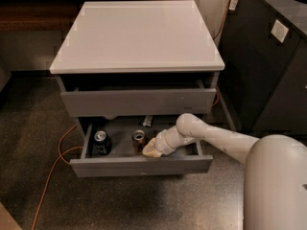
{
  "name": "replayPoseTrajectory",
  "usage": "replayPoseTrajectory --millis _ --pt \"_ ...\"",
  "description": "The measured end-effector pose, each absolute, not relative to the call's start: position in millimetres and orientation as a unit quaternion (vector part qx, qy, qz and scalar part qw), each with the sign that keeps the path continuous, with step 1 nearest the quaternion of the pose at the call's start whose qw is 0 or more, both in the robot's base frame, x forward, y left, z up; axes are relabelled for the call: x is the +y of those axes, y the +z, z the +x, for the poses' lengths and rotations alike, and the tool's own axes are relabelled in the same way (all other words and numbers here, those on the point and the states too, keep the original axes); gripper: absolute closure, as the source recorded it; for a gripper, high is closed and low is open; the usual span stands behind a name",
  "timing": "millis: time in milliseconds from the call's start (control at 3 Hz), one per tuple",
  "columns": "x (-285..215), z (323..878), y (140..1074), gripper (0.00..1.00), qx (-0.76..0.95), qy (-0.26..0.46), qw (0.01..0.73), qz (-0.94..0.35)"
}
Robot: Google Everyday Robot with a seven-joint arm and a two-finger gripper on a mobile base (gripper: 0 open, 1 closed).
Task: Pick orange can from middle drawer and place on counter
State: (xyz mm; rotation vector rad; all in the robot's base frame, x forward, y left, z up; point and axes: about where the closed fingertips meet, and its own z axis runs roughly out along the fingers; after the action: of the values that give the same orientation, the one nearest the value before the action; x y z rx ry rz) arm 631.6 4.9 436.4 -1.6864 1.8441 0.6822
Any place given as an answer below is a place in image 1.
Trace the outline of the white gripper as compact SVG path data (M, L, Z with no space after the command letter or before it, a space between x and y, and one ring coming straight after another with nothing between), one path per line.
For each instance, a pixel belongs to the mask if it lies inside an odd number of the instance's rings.
M187 146L196 142L195 138L180 134L175 126L159 132L142 150L147 157L158 158L169 155L179 147Z

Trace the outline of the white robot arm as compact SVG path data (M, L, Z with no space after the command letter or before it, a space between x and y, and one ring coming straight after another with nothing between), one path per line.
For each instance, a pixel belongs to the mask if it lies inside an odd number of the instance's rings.
M256 138L184 113L142 153L169 155L203 140L245 165L244 230L307 230L307 148L285 135Z

